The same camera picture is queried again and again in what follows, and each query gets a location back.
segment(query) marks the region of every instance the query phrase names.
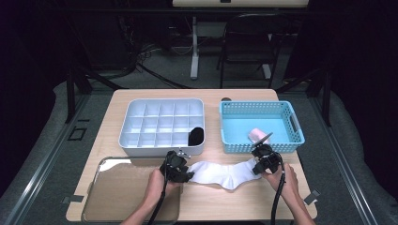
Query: human hand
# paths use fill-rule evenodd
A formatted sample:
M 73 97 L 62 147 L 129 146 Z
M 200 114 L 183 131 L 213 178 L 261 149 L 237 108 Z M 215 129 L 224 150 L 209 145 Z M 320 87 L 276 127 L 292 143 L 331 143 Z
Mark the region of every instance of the human hand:
M 145 218 L 152 212 L 163 192 L 164 176 L 161 174 L 161 170 L 155 169 L 148 179 L 148 184 L 145 190 L 145 196 L 141 201 L 140 205 L 132 212 L 122 224 L 129 225 L 141 225 Z M 166 186 L 166 196 L 174 189 L 181 186 L 179 183 L 169 181 Z
M 161 193 L 163 192 L 164 186 L 164 176 L 161 174 L 161 170 L 155 169 L 150 175 L 148 179 L 148 184 L 145 190 L 144 202 L 156 206 L 159 198 L 161 197 Z M 175 182 L 167 182 L 166 186 L 166 196 L 174 189 L 181 186 L 179 183 Z
M 299 180 L 295 170 L 288 163 L 284 163 L 284 172 L 285 183 L 281 195 L 295 218 L 295 224 L 315 224 L 299 196 Z M 263 172 L 262 175 L 269 181 L 272 188 L 277 190 L 282 176 L 282 166 L 278 167 L 276 173 Z
M 284 163 L 284 185 L 282 189 L 282 197 L 285 201 L 295 200 L 299 197 L 299 181 L 293 167 L 288 163 Z M 266 178 L 274 190 L 278 189 L 279 182 L 282 176 L 282 166 L 279 165 L 276 173 L 263 172 L 262 176 Z

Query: black cable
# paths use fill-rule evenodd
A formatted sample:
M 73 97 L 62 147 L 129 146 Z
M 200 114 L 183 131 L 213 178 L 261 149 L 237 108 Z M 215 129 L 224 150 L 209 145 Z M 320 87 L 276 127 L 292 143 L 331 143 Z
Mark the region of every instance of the black cable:
M 277 189 L 277 191 L 275 193 L 274 202 L 273 202 L 273 205 L 272 205 L 271 225 L 275 225 L 276 209 L 277 209 L 277 206 L 278 206 L 279 197 L 281 197 L 281 193 L 282 193 L 282 189 L 283 189 L 283 185 L 284 185 L 284 178 L 286 176 L 285 171 L 284 171 L 284 165 L 283 165 L 282 157 L 281 157 L 281 155 L 279 153 L 275 153 L 275 154 L 277 154 L 277 156 L 279 157 L 279 160 L 281 162 L 282 174 L 281 174 L 281 180 L 279 181 L 278 189 Z
M 137 66 L 139 66 L 141 69 L 145 70 L 147 73 L 149 73 L 150 75 L 158 78 L 161 82 L 169 85 L 170 87 L 173 88 L 181 88 L 181 89 L 192 89 L 192 87 L 177 83 L 177 82 L 173 82 L 167 78 L 164 78 L 163 76 L 161 76 L 160 74 L 148 69 L 147 67 L 144 67 L 142 64 L 137 63 Z
M 150 220 L 148 221 L 147 225 L 152 225 L 153 221 L 155 220 L 156 215 L 159 213 L 159 210 L 161 209 L 161 205 L 163 204 L 164 197 L 166 196 L 166 187 L 167 187 L 167 161 L 168 161 L 168 156 L 166 156 L 166 159 L 164 160 L 164 184 L 163 184 L 163 191 L 161 192 L 161 197 L 158 200 L 158 203 L 156 204 L 155 210 L 152 213 L 152 216 L 150 217 Z

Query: black object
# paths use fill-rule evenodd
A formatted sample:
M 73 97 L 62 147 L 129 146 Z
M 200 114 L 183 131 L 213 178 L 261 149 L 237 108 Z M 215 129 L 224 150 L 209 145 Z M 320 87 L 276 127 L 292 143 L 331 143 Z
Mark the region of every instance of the black object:
M 225 63 L 258 65 L 258 69 L 264 64 L 272 65 L 268 83 L 270 88 L 281 43 L 289 27 L 289 19 L 280 14 L 244 13 L 232 18 L 225 26 L 222 52 L 217 64 L 217 69 L 221 66 L 220 88 L 224 80 Z
M 310 205 L 314 200 L 316 200 L 316 198 L 321 195 L 321 193 L 315 189 L 313 190 L 313 192 L 311 192 L 311 194 L 309 196 L 307 196 L 307 198 L 304 199 L 304 202 L 308 205 Z
M 355 24 L 346 28 L 353 41 L 333 71 L 332 90 L 358 130 L 366 165 L 397 201 L 398 182 L 388 174 L 398 171 L 398 2 L 365 2 L 358 2 Z
M 196 146 L 205 140 L 205 131 L 201 127 L 195 127 L 188 137 L 188 146 Z
M 1 21 L 10 23 L 8 18 Z M 23 39 L 30 33 L 20 33 L 17 30 L 17 28 L 23 29 L 26 26 L 11 27 L 7 25 L 1 27 L 0 128 L 2 134 L 0 135 L 0 149 L 2 157 L 0 159 L 0 197 L 6 192 L 9 184 L 29 156 L 50 118 L 56 99 L 54 87 L 46 78 L 48 74 L 45 73 L 45 68 L 40 66 L 34 53 L 30 51 Z M 31 40 L 29 43 L 38 45 L 35 40 Z
M 302 82 L 311 80 L 306 90 L 307 97 L 316 98 L 323 89 L 322 118 L 329 127 L 331 126 L 329 120 L 331 82 L 335 80 L 333 77 L 336 75 L 334 70 L 340 62 L 345 61 L 346 55 L 350 59 L 358 59 L 347 54 L 347 50 L 352 45 L 356 45 L 354 42 L 368 37 L 368 33 L 366 33 L 360 34 L 356 40 L 352 38 L 352 34 L 358 33 L 359 23 L 362 21 L 361 17 L 357 17 L 355 11 L 360 10 L 360 5 L 367 4 L 360 2 L 356 6 L 352 6 L 353 2 L 355 1 L 339 1 L 339 4 L 336 4 L 335 1 L 310 1 L 307 7 L 309 12 L 320 10 L 333 16 L 308 16 L 304 19 L 284 74 L 285 79 L 295 79 L 276 90 L 280 94 Z M 346 68 L 351 68 L 351 66 L 344 65 L 344 69 Z
M 278 171 L 278 166 L 281 162 L 278 153 L 272 151 L 271 146 L 268 144 L 260 144 L 253 151 L 252 154 L 259 158 L 257 164 L 253 168 L 254 174 L 259 174 L 264 172 L 266 169 L 270 169 L 272 173 Z
M 278 171 L 278 166 L 281 165 L 282 174 L 281 179 L 279 181 L 278 189 L 275 193 L 275 198 L 272 204 L 272 211 L 271 211 L 271 224 L 275 224 L 275 217 L 276 217 L 276 209 L 278 207 L 279 197 L 281 197 L 284 179 L 285 179 L 285 172 L 284 172 L 284 165 L 282 157 L 279 153 L 274 152 L 268 144 L 259 143 L 254 146 L 254 150 L 252 150 L 252 154 L 259 158 L 259 162 L 255 164 L 253 168 L 254 174 L 259 174 L 264 172 L 266 169 L 270 169 L 272 173 L 276 173 Z
M 167 180 L 176 183 L 188 182 L 193 178 L 194 172 L 187 172 L 186 163 L 187 160 L 185 158 L 179 157 L 175 151 L 169 151 L 161 165 L 161 173 Z

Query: floor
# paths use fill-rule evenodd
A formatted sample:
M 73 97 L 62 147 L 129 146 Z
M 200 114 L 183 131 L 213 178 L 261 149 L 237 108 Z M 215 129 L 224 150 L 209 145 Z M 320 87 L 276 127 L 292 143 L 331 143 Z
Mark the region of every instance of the floor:
M 181 51 L 182 48 L 173 48 L 169 52 L 154 48 L 143 54 L 140 63 L 153 71 L 152 75 L 139 67 L 129 75 L 115 79 L 113 77 L 118 71 L 101 71 L 100 74 L 130 89 L 171 88 L 167 80 L 192 88 L 218 88 L 219 71 L 216 66 L 219 47 L 212 41 L 203 39 L 200 46 L 199 78 L 195 81 L 190 79 L 191 52 Z M 293 45 L 294 37 L 285 42 L 273 88 L 284 84 L 283 71 Z M 256 71 L 252 67 L 228 69 L 230 76 L 244 71 L 262 76 L 261 70 Z M 65 197 L 74 192 L 112 97 L 109 87 L 95 80 L 90 80 L 90 83 L 94 88 L 91 95 L 81 95 L 76 91 L 77 114 L 68 125 L 64 123 L 68 113 L 66 84 L 61 83 L 54 89 L 57 99 L 52 116 L 0 201 L 1 224 L 70 223 L 65 219 L 68 209 Z M 225 88 L 264 88 L 266 85 L 267 81 L 225 82 Z M 344 104 L 332 95 L 332 127 L 326 127 L 319 118 L 319 100 L 305 96 L 306 86 L 307 83 L 302 83 L 288 93 L 280 94 L 279 98 L 292 102 L 305 131 L 306 143 L 298 153 L 310 188 L 322 193 L 316 204 L 316 223 L 398 224 L 396 201 L 376 183 L 363 163 L 360 139 Z M 87 128 L 80 142 L 68 141 L 74 126 Z

